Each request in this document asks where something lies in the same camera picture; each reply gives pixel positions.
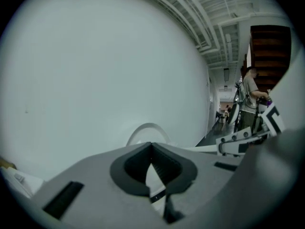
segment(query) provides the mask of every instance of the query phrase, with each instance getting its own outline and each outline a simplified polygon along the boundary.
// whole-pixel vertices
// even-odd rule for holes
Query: hallway
[[[234,125],[228,125],[227,122],[222,125],[218,123],[214,125],[212,130],[206,135],[206,138],[203,138],[197,146],[207,146],[216,144],[216,139],[229,135],[234,132]]]

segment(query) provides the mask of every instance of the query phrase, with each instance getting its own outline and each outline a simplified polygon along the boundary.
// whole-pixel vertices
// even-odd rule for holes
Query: ceiling light
[[[220,92],[231,92],[232,91],[232,88],[228,88],[227,91],[225,91],[224,89],[219,89]]]
[[[227,46],[228,46],[228,54],[229,54],[229,62],[233,61],[233,52],[232,52],[232,42],[231,42],[231,36],[230,34],[226,34],[225,38],[227,40]]]
[[[227,82],[229,80],[229,68],[224,69],[224,81]]]

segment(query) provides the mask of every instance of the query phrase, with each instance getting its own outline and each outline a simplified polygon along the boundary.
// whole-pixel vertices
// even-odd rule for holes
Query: chair
[[[224,116],[221,113],[216,112],[216,118],[218,118],[216,121],[216,125],[218,125],[220,120],[221,120],[221,124],[224,125]]]

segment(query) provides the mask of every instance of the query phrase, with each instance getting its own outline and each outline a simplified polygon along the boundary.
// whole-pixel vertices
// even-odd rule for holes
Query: black slot
[[[43,208],[43,210],[54,218],[60,219],[83,186],[82,183],[71,181]]]
[[[229,165],[229,164],[225,164],[225,163],[221,163],[221,162],[216,162],[214,164],[215,167],[224,169],[224,170],[229,170],[229,171],[235,171],[237,169],[237,166],[234,165]]]
[[[155,203],[158,200],[162,199],[165,196],[165,190],[161,191],[160,193],[158,193],[157,195],[150,197],[151,203]]]
[[[179,211],[175,211],[173,208],[172,201],[169,196],[166,197],[165,202],[165,209],[163,214],[163,219],[168,223],[171,224],[173,222],[176,222],[184,217],[184,214],[182,214]]]
[[[239,153],[245,153],[247,149],[249,148],[250,144],[249,143],[242,143],[238,146],[238,152]]]
[[[128,194],[149,197],[145,184],[150,163],[166,187],[166,194],[184,192],[196,179],[197,168],[183,158],[157,143],[146,143],[117,158],[110,167],[115,184]]]

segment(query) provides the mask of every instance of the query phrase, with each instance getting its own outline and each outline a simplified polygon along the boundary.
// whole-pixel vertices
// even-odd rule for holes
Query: wooden staircase
[[[251,65],[257,69],[259,91],[273,89],[287,71],[291,54],[290,28],[276,25],[251,26]],[[246,55],[241,68],[244,78]]]

